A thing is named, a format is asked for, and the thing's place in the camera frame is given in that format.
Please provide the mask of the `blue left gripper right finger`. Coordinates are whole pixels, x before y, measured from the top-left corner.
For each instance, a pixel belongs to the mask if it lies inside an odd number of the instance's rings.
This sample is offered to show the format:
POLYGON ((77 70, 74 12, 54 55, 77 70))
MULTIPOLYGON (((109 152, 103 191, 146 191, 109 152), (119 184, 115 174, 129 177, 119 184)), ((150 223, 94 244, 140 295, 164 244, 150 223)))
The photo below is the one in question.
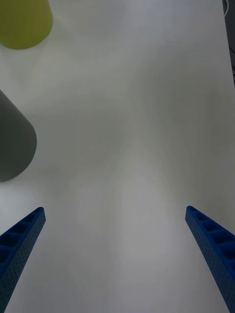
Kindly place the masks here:
POLYGON ((188 224, 227 305, 235 312, 235 236, 211 218, 188 206, 188 224))

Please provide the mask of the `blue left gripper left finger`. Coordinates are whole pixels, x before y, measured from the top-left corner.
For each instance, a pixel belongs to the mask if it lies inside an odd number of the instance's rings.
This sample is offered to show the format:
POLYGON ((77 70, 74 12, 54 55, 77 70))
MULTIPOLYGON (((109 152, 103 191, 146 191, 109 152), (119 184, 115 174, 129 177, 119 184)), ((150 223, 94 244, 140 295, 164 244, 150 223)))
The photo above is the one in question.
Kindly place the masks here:
POLYGON ((0 312, 3 313, 46 222, 38 207, 0 236, 0 312))

